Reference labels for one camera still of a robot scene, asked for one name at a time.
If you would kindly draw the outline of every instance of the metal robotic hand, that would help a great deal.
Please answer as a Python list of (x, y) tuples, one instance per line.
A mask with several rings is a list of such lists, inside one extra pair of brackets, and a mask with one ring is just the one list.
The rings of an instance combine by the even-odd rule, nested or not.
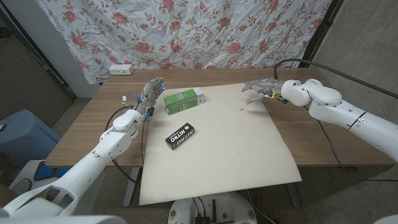
[(246, 104), (250, 104), (255, 100), (260, 100), (263, 97), (266, 98), (277, 98), (278, 100), (282, 100), (283, 103), (286, 103), (286, 100), (283, 99), (280, 95), (280, 91), (285, 81), (275, 80), (274, 78), (265, 78), (262, 80), (253, 80), (244, 84), (242, 92), (246, 90), (255, 90), (257, 94), (254, 94), (247, 100)]
[(146, 114), (149, 108), (155, 106), (156, 99), (158, 99), (164, 90), (165, 87), (163, 86), (163, 77), (157, 77), (147, 82), (141, 92), (140, 97), (137, 99), (138, 104), (135, 110), (140, 114)]

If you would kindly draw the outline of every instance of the white board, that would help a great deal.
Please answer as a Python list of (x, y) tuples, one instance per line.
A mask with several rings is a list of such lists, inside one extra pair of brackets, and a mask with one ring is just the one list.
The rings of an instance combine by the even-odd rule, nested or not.
[[(189, 88), (159, 96), (149, 125), (140, 205), (302, 180), (262, 102), (245, 105), (256, 92), (242, 93), (243, 86), (200, 87), (205, 103), (173, 115), (164, 111), (164, 97)], [(185, 123), (195, 133), (173, 151), (165, 139)]]

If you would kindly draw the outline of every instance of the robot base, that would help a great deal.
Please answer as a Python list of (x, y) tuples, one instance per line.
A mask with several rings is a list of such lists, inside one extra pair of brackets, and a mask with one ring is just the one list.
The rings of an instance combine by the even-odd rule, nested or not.
[[(257, 224), (256, 213), (252, 205), (236, 192), (207, 195), (200, 197), (200, 199), (205, 205), (206, 217), (209, 217), (211, 223)], [(215, 208), (213, 208), (213, 199), (215, 200)], [(203, 217), (203, 205), (200, 200), (197, 197), (194, 199), (188, 198), (173, 203), (167, 223), (194, 224), (195, 218), (198, 216), (195, 202), (198, 205), (200, 215)]]

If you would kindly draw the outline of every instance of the gray wall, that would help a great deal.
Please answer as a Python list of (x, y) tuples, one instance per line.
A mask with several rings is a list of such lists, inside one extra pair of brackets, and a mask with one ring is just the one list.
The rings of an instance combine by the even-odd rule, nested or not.
[(33, 0), (2, 0), (77, 97), (92, 97), (99, 84), (90, 85), (78, 68), (65, 41)]
[[(314, 62), (398, 94), (398, 2), (345, 0)], [(397, 99), (320, 71), (343, 99), (398, 124)]]

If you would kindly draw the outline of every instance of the wooden table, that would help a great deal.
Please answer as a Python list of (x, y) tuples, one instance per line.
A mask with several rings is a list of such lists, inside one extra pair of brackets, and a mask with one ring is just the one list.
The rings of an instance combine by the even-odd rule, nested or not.
[[(155, 77), (164, 77), (166, 88), (213, 86), (273, 77), (273, 69), (136, 70), (129, 76), (110, 76), (48, 156), (45, 163), (51, 167), (75, 165), (98, 144), (108, 118), (115, 110), (123, 106), (121, 104), (122, 96), (128, 95), (130, 92), (141, 92), (144, 84)], [(279, 69), (279, 78), (302, 82), (309, 78), (315, 78), (327, 86), (325, 79), (316, 70), (310, 68), (281, 68)], [(284, 105), (277, 100), (264, 99), (263, 102), (298, 166), (338, 166), (338, 161), (324, 133), (305, 108), (294, 106), (291, 103)], [(347, 165), (389, 165), (394, 163), (383, 153), (349, 131), (332, 124), (324, 123), (323, 126), (337, 145), (342, 161), (345, 161)], [(144, 151), (148, 127), (149, 125), (146, 123), (143, 140)], [(132, 141), (130, 148), (116, 158), (119, 165), (143, 166), (141, 134), (140, 131), (138, 137)]]

